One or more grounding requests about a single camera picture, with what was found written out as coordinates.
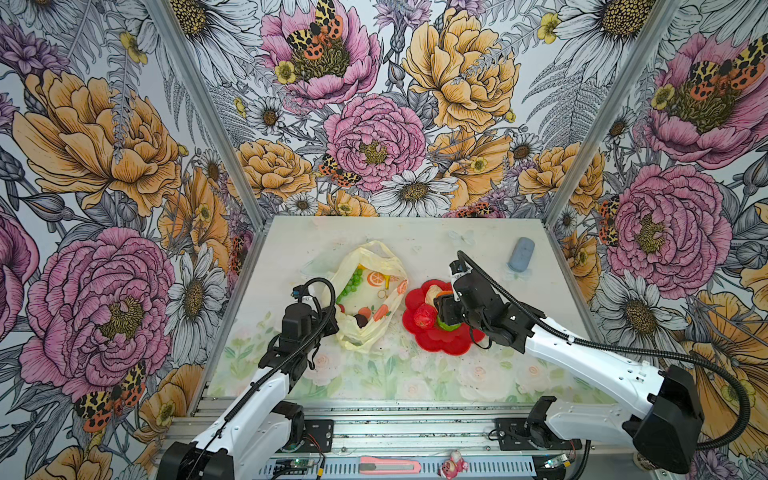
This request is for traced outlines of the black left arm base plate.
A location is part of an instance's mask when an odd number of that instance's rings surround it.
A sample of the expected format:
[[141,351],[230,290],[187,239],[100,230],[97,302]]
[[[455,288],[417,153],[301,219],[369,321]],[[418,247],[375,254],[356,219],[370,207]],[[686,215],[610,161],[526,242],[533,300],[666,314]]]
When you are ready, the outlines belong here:
[[306,419],[304,422],[304,435],[298,449],[301,453],[326,454],[332,450],[334,427],[333,420]]

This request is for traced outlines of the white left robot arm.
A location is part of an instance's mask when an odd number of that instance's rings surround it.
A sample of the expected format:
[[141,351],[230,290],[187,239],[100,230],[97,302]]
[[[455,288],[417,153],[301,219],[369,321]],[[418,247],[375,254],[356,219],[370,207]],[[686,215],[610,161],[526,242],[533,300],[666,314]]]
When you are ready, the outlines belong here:
[[189,443],[165,451],[158,479],[246,479],[286,446],[302,442],[303,408],[287,396],[326,336],[338,331],[334,304],[288,305],[249,387]]

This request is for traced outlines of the white fake garlic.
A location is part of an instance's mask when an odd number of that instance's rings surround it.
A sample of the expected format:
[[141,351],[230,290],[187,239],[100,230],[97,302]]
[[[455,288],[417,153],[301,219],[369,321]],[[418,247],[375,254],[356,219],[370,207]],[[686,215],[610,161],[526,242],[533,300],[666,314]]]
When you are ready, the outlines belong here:
[[435,297],[438,293],[445,291],[439,285],[431,285],[425,294],[425,304],[435,306]]

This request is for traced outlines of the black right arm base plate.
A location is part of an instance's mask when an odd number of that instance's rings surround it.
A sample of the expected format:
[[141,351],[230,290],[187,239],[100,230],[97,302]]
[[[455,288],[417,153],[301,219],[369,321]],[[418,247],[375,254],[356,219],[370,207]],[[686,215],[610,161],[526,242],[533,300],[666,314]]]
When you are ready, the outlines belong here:
[[582,442],[558,437],[545,423],[522,417],[497,418],[487,434],[502,451],[581,450]]

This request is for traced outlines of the red fake cabbage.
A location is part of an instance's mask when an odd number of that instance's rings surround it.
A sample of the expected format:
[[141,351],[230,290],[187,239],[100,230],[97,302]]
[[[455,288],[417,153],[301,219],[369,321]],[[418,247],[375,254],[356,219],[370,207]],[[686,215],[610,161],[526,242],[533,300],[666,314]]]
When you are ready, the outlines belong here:
[[419,329],[429,330],[435,326],[437,317],[438,312],[434,306],[422,304],[413,314],[413,322]]

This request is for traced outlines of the red flower-shaped plate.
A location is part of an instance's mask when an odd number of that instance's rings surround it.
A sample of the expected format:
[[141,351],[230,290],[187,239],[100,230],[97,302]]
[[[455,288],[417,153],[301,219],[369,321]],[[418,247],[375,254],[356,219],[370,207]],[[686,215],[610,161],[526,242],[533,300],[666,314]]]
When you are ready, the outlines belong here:
[[436,324],[432,329],[422,330],[413,322],[413,314],[419,306],[425,304],[425,294],[431,285],[439,285],[445,291],[452,291],[451,285],[441,280],[428,280],[420,287],[409,291],[405,297],[406,310],[402,317],[403,326],[414,337],[422,350],[462,356],[469,352],[472,345],[485,339],[482,332],[471,330],[468,325],[463,323],[458,330],[453,332],[442,331],[436,327]]

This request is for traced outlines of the yellowish plastic bag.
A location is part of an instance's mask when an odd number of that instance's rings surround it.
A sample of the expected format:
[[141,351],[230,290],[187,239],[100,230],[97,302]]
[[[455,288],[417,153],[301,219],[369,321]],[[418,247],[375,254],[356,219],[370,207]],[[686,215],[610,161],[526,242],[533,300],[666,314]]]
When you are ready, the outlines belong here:
[[[364,268],[360,286],[337,304],[337,295],[358,266]],[[335,289],[339,344],[352,352],[370,352],[387,332],[407,293],[409,277],[402,261],[384,243],[373,240],[343,258],[331,283]],[[362,329],[357,326],[356,314],[369,319]]]

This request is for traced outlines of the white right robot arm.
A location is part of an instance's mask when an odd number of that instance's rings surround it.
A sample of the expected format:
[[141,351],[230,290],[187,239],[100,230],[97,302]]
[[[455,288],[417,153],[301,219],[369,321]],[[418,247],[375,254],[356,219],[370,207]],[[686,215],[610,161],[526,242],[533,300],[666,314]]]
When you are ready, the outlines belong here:
[[676,365],[660,370],[584,346],[540,310],[499,294],[484,271],[462,260],[450,269],[452,292],[436,300],[439,319],[462,323],[493,344],[563,368],[617,403],[600,407],[542,396],[509,438],[539,449],[575,440],[632,447],[656,467],[689,472],[704,414],[686,370]]

